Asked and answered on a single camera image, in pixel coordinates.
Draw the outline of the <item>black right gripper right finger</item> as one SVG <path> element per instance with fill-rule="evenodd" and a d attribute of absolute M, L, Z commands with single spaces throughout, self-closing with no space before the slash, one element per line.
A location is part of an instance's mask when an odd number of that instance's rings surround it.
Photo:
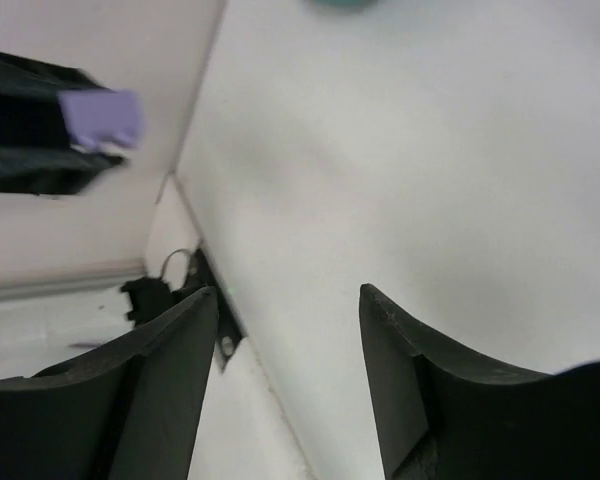
<path fill-rule="evenodd" d="M 600 361 L 558 374 L 481 354 L 370 284 L 359 321 L 388 479 L 600 479 Z"/>

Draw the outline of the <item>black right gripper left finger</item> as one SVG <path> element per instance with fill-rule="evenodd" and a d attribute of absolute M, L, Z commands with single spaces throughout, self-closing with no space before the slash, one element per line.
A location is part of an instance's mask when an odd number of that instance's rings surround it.
<path fill-rule="evenodd" d="M 0 380 L 0 479 L 185 479 L 218 326 L 205 287 L 38 374 Z"/>

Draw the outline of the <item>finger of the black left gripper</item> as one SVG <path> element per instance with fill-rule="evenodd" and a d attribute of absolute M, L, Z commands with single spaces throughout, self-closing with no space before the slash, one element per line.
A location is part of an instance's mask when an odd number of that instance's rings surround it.
<path fill-rule="evenodd" d="M 0 147 L 0 194 L 73 196 L 127 159 L 69 149 Z"/>
<path fill-rule="evenodd" d="M 63 92 L 109 92 L 87 72 L 0 51 L 0 104 L 60 104 Z"/>

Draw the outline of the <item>lavender lego brick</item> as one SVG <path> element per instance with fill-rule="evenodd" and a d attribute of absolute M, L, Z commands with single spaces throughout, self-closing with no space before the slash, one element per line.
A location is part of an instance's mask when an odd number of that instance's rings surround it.
<path fill-rule="evenodd" d="M 133 90 L 66 90 L 57 94 L 71 141 L 88 151 L 103 144 L 134 149 L 141 143 L 145 120 Z"/>

